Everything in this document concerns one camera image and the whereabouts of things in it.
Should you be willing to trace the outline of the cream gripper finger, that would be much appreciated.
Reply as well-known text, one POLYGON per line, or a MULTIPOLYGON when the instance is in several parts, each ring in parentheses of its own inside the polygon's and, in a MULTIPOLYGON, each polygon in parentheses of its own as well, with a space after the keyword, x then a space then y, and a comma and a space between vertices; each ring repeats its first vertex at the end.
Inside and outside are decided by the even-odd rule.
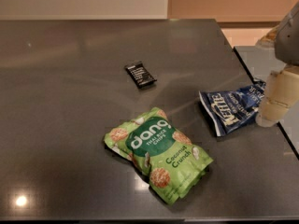
POLYGON ((278 123, 299 101, 299 66, 287 64, 281 71, 272 71, 266 80, 264 98, 259 104, 256 123, 271 127, 278 123))

